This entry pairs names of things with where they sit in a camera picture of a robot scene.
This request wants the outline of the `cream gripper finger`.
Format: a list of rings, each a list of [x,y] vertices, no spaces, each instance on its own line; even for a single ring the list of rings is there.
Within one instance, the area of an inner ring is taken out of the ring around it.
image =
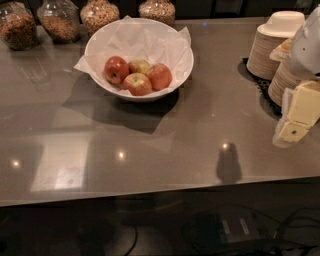
[[[288,38],[272,50],[269,58],[273,61],[281,62],[285,60],[290,53],[292,39]]]
[[[320,83],[306,81],[294,90],[286,88],[277,139],[285,143],[301,141],[320,119]]]

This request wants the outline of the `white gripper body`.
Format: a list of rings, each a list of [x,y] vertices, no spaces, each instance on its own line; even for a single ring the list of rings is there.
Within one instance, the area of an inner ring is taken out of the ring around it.
[[[304,80],[320,78],[320,6],[297,30],[290,48],[290,71]]]

